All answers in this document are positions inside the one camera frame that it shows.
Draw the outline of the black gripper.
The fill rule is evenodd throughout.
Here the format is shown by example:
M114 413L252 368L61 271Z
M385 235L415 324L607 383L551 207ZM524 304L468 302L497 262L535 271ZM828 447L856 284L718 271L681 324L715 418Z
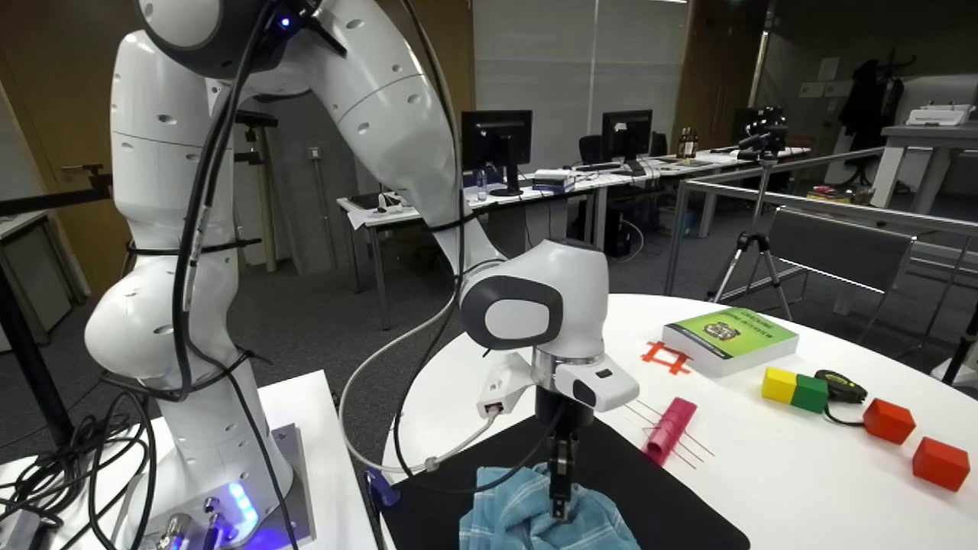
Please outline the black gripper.
M565 393L538 390L535 393L535 416L546 426L546 442L551 442L551 455L546 455L551 511L559 511L570 497L568 476L575 473L576 441L586 431L586 424L593 421L593 408L565 396Z

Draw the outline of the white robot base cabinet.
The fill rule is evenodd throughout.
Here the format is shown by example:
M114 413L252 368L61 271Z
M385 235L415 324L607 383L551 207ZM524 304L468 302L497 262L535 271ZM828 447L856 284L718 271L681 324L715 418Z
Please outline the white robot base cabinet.
M96 437L67 473L30 484L33 469L2 468L2 550L39 522L61 550L376 550L323 371L230 380Z

